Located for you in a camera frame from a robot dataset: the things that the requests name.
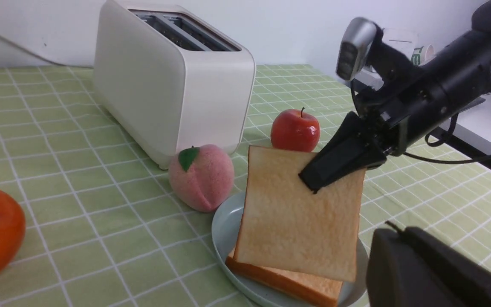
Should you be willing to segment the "black own left gripper finger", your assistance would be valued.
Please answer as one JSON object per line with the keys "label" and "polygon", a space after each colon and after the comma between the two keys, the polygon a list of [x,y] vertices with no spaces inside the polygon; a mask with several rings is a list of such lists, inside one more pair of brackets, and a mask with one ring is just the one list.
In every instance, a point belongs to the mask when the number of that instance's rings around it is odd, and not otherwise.
{"label": "black own left gripper finger", "polygon": [[416,226],[387,221],[371,243],[372,307],[491,307],[491,272]]}

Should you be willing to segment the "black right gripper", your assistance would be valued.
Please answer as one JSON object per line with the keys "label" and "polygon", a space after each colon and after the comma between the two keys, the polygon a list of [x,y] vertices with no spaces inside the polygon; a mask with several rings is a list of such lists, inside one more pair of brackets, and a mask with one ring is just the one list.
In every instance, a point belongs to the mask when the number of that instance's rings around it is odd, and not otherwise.
{"label": "black right gripper", "polygon": [[361,169],[383,165],[477,99],[491,93],[491,32],[470,30],[415,66],[377,40],[367,59],[382,77],[363,90],[331,140],[298,174],[314,194]]}

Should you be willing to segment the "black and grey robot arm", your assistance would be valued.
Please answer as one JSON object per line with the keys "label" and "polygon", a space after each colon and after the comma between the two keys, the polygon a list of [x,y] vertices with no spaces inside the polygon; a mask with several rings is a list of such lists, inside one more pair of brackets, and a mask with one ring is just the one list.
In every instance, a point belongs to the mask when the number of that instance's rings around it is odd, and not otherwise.
{"label": "black and grey robot arm", "polygon": [[[364,168],[383,165],[463,107],[491,93],[491,0],[472,15],[471,29],[423,66],[382,41],[383,31],[354,18],[341,41],[336,74],[353,81],[365,65],[383,80],[352,95],[349,112],[299,177],[314,193]],[[415,226],[373,233],[367,266],[372,307],[491,307],[491,272]]]}

